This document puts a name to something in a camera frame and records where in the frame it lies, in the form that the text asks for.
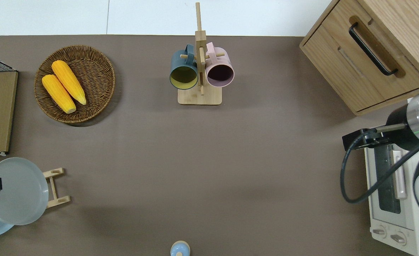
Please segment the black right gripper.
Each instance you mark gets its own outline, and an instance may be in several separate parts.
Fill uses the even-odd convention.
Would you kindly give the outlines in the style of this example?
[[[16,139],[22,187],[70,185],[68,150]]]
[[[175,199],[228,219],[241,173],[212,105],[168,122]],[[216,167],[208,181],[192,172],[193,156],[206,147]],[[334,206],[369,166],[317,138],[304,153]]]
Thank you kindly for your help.
[[[389,145],[391,139],[387,138],[382,132],[374,132],[371,128],[362,128],[342,136],[342,142],[344,150],[348,150],[352,144],[352,149],[356,150]]]

